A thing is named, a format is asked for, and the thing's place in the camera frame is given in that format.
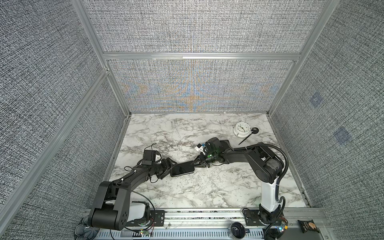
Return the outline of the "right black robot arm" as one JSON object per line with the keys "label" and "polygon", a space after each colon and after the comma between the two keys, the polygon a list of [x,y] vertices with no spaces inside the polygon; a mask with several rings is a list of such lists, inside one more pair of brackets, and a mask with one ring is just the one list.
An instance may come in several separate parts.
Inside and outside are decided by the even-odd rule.
{"label": "right black robot arm", "polygon": [[205,150],[195,158],[194,166],[209,168],[215,162],[224,165],[248,163],[262,182],[262,199],[259,205],[261,222],[269,225],[280,217],[285,198],[279,196],[279,186],[288,171],[289,161],[279,147],[264,143],[242,148],[215,147],[206,144]]}

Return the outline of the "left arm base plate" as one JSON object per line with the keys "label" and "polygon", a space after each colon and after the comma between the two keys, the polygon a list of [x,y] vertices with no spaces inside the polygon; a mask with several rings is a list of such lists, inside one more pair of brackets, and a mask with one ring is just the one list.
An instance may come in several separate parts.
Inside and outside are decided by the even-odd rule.
{"label": "left arm base plate", "polygon": [[165,213],[166,211],[164,210],[151,210],[151,214],[148,220],[146,218],[142,218],[138,220],[128,221],[126,227],[147,228],[152,224],[154,224],[155,227],[163,227],[165,222]]}

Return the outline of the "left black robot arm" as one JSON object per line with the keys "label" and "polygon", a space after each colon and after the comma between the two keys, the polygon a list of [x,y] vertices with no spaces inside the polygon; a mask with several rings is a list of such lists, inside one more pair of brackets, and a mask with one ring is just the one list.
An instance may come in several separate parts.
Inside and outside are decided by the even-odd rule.
{"label": "left black robot arm", "polygon": [[138,220],[147,224],[154,218],[150,210],[151,204],[147,201],[134,202],[132,205],[131,194],[136,187],[148,181],[153,175],[163,179],[176,164],[170,158],[152,163],[141,160],[120,179],[102,182],[89,213],[88,225],[120,231],[131,221]]}

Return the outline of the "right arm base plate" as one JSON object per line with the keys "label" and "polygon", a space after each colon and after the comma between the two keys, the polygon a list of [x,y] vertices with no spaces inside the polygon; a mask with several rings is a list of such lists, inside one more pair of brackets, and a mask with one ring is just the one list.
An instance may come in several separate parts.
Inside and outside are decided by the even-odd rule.
{"label": "right arm base plate", "polygon": [[263,222],[260,219],[259,210],[250,210],[248,208],[242,209],[242,214],[247,226],[263,226]]}

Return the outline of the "black screen purple phone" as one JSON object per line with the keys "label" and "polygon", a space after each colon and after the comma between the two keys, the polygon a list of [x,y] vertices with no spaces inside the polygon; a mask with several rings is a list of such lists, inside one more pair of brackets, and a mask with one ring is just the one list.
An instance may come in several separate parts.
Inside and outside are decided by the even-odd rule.
{"label": "black screen purple phone", "polygon": [[223,152],[223,151],[226,151],[226,150],[229,150],[231,149],[231,145],[230,145],[230,142],[228,140],[220,140],[220,150]]}

